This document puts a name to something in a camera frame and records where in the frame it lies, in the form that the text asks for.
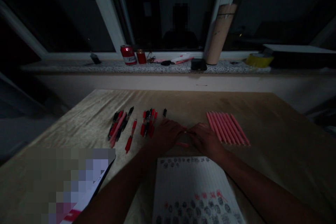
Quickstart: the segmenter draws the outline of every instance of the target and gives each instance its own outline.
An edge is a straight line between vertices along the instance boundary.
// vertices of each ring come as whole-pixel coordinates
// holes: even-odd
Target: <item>pink pencil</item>
[[[214,119],[214,117],[212,116],[211,113],[209,113],[209,115],[210,115],[210,118],[211,118],[211,121],[212,121],[213,128],[215,129],[215,133],[216,133],[218,139],[219,139],[220,141],[222,141],[222,137],[221,137],[220,134],[219,134],[219,131],[218,131],[218,128],[217,128],[215,119]]]
[[[233,143],[233,144],[236,144],[235,138],[233,137],[233,135],[232,135],[232,133],[231,133],[231,131],[230,131],[230,128],[229,128],[228,124],[226,123],[226,118],[225,118],[223,112],[220,112],[219,115],[220,115],[221,118],[222,118],[222,122],[223,122],[223,124],[224,124],[225,129],[226,129],[226,132],[227,132],[228,135],[230,136],[230,139],[231,139],[232,143]]]
[[[221,116],[217,112],[215,112],[215,116],[219,120],[219,124],[220,124],[220,127],[222,128],[222,130],[224,132],[225,138],[227,139],[227,141],[229,142],[229,144],[232,144],[231,140],[230,140],[230,137],[229,137],[228,133],[226,132],[226,129],[225,129],[224,124],[222,122]]]
[[[228,114],[226,114],[226,118],[229,120],[229,122],[231,124],[231,127],[233,128],[234,132],[236,133],[236,135],[237,135],[240,143],[242,143],[243,145],[245,145],[245,141],[243,140],[241,134],[239,133],[239,131],[238,131],[235,123],[232,121],[231,117]]]
[[[227,141],[226,141],[226,137],[225,137],[225,135],[224,135],[224,133],[223,133],[221,124],[219,123],[219,120],[218,120],[218,118],[217,118],[217,116],[216,116],[216,113],[215,113],[215,112],[212,112],[212,116],[213,116],[213,118],[215,119],[215,122],[216,122],[216,124],[217,124],[217,128],[218,128],[218,130],[219,130],[219,133],[220,133],[222,139],[224,140],[225,143],[227,143]]]
[[[225,118],[226,118],[226,121],[227,121],[227,123],[228,123],[228,125],[229,125],[229,128],[230,128],[230,130],[231,130],[231,133],[232,133],[234,139],[235,139],[236,142],[240,145],[240,141],[239,141],[239,139],[238,139],[238,136],[237,136],[235,130],[233,129],[232,125],[231,125],[229,115],[226,113],[226,114],[224,114],[224,116],[225,116]]]
[[[244,140],[247,142],[248,145],[251,145],[250,144],[250,141],[247,139],[247,137],[245,136],[244,134],[244,131],[242,130],[242,128],[240,127],[239,123],[237,122],[237,120],[235,119],[235,117],[233,116],[233,114],[230,114],[231,115],[231,118],[233,120],[233,122],[235,123],[235,125],[237,126],[239,132],[241,133],[241,135],[243,136]]]
[[[113,142],[113,139],[116,137],[116,135],[117,135],[117,133],[118,133],[118,130],[119,130],[121,124],[123,123],[123,120],[124,120],[124,118],[125,118],[125,115],[126,115],[126,113],[123,113],[123,115],[122,115],[121,118],[119,119],[116,129],[115,129],[115,131],[113,132],[112,136],[110,137],[110,143],[112,143],[112,142]]]
[[[206,116],[207,116],[209,124],[210,124],[210,128],[212,129],[213,132],[215,132],[215,129],[214,129],[214,126],[212,125],[212,121],[211,121],[209,112],[207,112],[206,114],[207,114]]]

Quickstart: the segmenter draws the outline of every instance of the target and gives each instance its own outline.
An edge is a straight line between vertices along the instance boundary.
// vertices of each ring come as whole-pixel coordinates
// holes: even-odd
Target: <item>soda can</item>
[[[126,65],[135,65],[137,63],[137,59],[135,58],[135,54],[131,45],[122,45],[120,47],[120,51]]]

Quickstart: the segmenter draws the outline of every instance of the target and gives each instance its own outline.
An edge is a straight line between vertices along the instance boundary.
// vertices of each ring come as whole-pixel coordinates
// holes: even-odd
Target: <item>forearm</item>
[[[78,223],[123,223],[141,179],[157,156],[151,145],[139,153],[101,190],[78,216]]]
[[[238,184],[267,223],[319,223],[291,193],[226,151],[217,164]]]

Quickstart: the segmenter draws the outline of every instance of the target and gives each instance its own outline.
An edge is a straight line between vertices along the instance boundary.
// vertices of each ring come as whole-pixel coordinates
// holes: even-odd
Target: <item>hand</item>
[[[154,146],[154,149],[158,151],[158,155],[161,156],[175,145],[186,129],[179,123],[164,118],[148,144]]]
[[[213,161],[220,160],[225,154],[226,150],[207,124],[198,123],[187,132],[197,149]]]

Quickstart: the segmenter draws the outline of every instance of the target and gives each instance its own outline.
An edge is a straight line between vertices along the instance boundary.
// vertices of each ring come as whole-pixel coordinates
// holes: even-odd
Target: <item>can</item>
[[[126,65],[135,65],[137,63],[137,59],[135,58],[135,54],[131,45],[122,45],[120,47],[120,51]]]
[[[143,50],[139,49],[136,52],[136,56],[138,57],[139,64],[146,64],[146,62],[147,62],[146,55],[145,55],[145,52]]]

